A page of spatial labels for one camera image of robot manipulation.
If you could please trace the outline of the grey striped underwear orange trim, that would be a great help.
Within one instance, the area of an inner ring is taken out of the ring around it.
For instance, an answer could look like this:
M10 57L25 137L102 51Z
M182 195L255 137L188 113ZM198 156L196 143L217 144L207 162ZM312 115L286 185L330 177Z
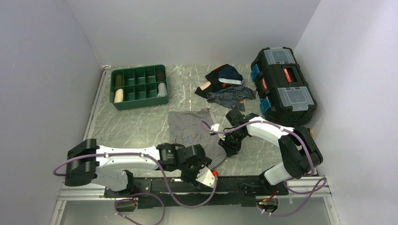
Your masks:
M200 124L217 124L217 120L209 108L200 111L168 112L168 128L170 143L182 144L186 147L199 144L203 147L206 157L212 160L210 169L218 167L226 159L225 150L219 145L219 136L211 135Z

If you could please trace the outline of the green divided organizer tray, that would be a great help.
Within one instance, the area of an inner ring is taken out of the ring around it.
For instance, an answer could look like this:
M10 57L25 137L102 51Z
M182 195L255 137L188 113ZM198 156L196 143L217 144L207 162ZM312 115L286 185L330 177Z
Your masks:
M157 86L161 83L156 82L155 69L157 68L161 68L166 71L166 66L163 64L121 68L112 71L109 88L109 102L117 110L128 110L167 104L169 102L167 76L163 83L167 86L168 95L161 98L157 97ZM124 101L121 103L114 103L115 91L120 89L114 87L115 76L118 74L122 74L124 77L124 86L121 87L124 92Z

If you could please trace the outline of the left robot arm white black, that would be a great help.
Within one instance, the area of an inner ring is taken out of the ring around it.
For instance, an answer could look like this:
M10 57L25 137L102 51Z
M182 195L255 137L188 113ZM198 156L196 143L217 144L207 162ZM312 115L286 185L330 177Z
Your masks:
M86 139L67 153L64 184L78 187L98 184L128 197L134 193L132 169L173 172L195 187L215 186L215 175L209 169L212 160L201 145L162 143L139 149L98 145Z

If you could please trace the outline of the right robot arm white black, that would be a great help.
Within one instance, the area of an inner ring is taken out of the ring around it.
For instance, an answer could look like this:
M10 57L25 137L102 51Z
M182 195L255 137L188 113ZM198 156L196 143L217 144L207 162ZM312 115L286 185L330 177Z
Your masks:
M259 190L265 195L275 191L277 184L314 174L315 168L323 162L319 148L304 126L285 127L254 113L243 115L238 109L229 111L225 117L231 127L214 124L211 131L218 134L219 144L227 156L238 154L242 141L248 136L261 138L279 148L282 162L260 175Z

